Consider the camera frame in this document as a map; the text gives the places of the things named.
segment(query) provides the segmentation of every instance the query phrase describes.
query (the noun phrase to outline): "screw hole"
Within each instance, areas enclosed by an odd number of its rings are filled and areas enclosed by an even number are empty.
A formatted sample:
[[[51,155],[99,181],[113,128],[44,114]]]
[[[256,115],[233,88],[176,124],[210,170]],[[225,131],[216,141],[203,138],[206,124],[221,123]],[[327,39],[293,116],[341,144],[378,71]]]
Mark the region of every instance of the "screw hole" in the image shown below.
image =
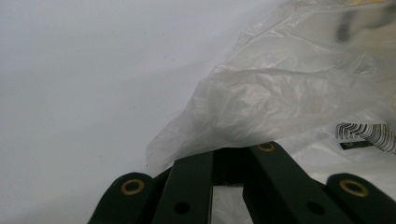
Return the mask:
[[[190,205],[185,202],[177,203],[174,207],[175,212],[181,215],[187,214],[190,211]]]
[[[317,215],[323,215],[326,212],[323,206],[318,203],[308,202],[306,206],[308,207],[309,211]]]
[[[340,187],[355,196],[358,197],[367,197],[369,195],[369,190],[364,187],[363,184],[355,181],[355,180],[351,180],[351,179],[344,179],[340,181]]]
[[[130,179],[125,181],[121,186],[121,192],[125,195],[134,195],[142,191],[145,183],[141,179]]]
[[[265,151],[265,152],[272,152],[275,150],[274,145],[272,145],[270,143],[259,144],[257,147],[259,148],[259,150]]]

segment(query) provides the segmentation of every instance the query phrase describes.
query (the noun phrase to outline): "translucent plastic wrap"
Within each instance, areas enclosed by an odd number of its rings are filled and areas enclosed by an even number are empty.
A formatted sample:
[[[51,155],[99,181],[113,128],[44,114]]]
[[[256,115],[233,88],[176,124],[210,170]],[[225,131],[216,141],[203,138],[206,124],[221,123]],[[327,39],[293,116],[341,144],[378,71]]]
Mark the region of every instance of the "translucent plastic wrap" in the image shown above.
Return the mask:
[[[350,172],[396,199],[396,156],[343,150],[335,137],[343,122],[396,131],[396,3],[371,2],[290,1],[251,24],[230,61],[149,144],[151,173],[185,156],[276,140],[319,181]],[[233,206],[243,206],[235,191],[217,197],[213,220],[232,223]]]

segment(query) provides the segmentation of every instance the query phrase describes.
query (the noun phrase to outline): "brass grommet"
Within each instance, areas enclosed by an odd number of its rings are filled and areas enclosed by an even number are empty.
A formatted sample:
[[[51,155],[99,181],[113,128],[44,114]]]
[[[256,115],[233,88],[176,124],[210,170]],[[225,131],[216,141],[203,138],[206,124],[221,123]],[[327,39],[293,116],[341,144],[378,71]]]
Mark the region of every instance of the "brass grommet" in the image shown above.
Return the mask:
[[[275,150],[274,145],[272,145],[271,143],[259,144],[259,145],[257,145],[257,148],[259,150],[265,151],[265,152],[272,152]]]
[[[136,183],[137,188],[136,189],[127,189],[128,185]],[[145,182],[143,182],[140,179],[130,179],[125,181],[122,186],[121,186],[121,192],[125,195],[134,195],[136,193],[139,193],[142,191],[142,189],[145,187]]]
[[[366,187],[364,187],[363,184],[355,180],[351,180],[351,179],[341,180],[340,187],[344,191],[361,198],[367,197],[369,195],[369,190]]]

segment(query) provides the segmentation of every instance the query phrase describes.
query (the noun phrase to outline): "crumpled plastic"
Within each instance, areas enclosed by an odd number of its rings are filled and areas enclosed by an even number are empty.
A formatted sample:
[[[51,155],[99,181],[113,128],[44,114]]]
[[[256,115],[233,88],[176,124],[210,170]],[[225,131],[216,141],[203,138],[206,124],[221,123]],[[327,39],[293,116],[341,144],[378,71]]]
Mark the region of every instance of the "crumpled plastic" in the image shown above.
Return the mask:
[[[394,106],[394,5],[350,4],[290,1],[250,25],[230,61],[148,145],[151,173],[208,150],[307,132],[378,102]]]
[[[343,150],[335,138],[343,122],[396,131],[396,4],[373,2],[295,0],[253,22],[148,145],[151,173],[197,153],[276,140],[322,183],[351,173],[396,199],[396,156]],[[239,191],[215,190],[215,223],[251,223]]]

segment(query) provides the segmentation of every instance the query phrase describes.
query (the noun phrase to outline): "dark green metal bracket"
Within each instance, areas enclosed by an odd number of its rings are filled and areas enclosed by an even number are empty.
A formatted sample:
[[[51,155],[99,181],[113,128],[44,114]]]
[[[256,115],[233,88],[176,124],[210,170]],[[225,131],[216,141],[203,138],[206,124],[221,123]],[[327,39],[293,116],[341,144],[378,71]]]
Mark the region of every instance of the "dark green metal bracket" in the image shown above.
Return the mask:
[[[396,223],[396,202],[368,181],[333,175],[311,179],[277,143],[222,148],[175,161],[155,178],[118,178],[89,224],[208,224],[212,187],[243,186],[259,223]]]

